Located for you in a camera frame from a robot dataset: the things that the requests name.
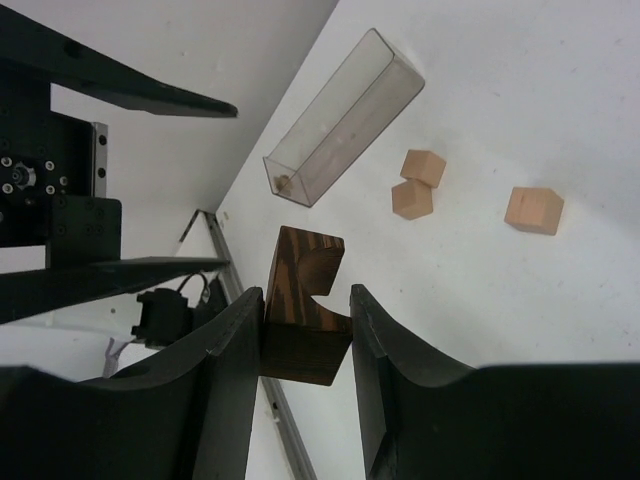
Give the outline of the clear plastic box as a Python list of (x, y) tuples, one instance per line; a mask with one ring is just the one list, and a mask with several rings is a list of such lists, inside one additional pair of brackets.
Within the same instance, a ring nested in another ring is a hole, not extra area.
[(314, 206), (424, 86), (413, 63), (369, 29), (263, 158), (271, 192)]

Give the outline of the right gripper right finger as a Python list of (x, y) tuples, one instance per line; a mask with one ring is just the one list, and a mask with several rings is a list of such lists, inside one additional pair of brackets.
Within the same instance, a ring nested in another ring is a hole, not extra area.
[(350, 295), (370, 479), (635, 479), (635, 363), (470, 367)]

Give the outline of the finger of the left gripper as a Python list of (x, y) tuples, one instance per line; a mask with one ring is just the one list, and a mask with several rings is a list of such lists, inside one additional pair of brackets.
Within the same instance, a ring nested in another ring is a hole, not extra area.
[(12, 9), (1, 11), (1, 66), (153, 115), (235, 118), (234, 105), (149, 77)]
[(1, 276), (1, 322), (133, 294), (178, 277), (220, 271), (228, 264), (219, 258), (146, 257), (6, 273)]

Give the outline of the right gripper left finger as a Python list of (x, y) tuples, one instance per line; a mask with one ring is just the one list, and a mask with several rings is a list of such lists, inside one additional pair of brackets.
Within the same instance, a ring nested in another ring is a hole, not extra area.
[(259, 376), (262, 290), (109, 378), (1, 371), (5, 479), (241, 479)]

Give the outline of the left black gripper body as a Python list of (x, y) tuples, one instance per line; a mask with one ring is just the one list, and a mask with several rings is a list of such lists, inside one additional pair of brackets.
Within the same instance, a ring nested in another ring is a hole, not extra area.
[(1, 245), (49, 268), (117, 261), (122, 205), (106, 196), (108, 128), (55, 113), (45, 84), (1, 87)]

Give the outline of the dark wood arch block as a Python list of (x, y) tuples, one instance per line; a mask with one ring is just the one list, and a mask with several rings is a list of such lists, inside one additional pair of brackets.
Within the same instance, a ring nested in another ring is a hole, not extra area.
[(282, 226), (274, 250), (261, 327), (261, 374), (330, 386), (352, 342), (351, 318), (315, 298), (327, 296), (344, 240)]

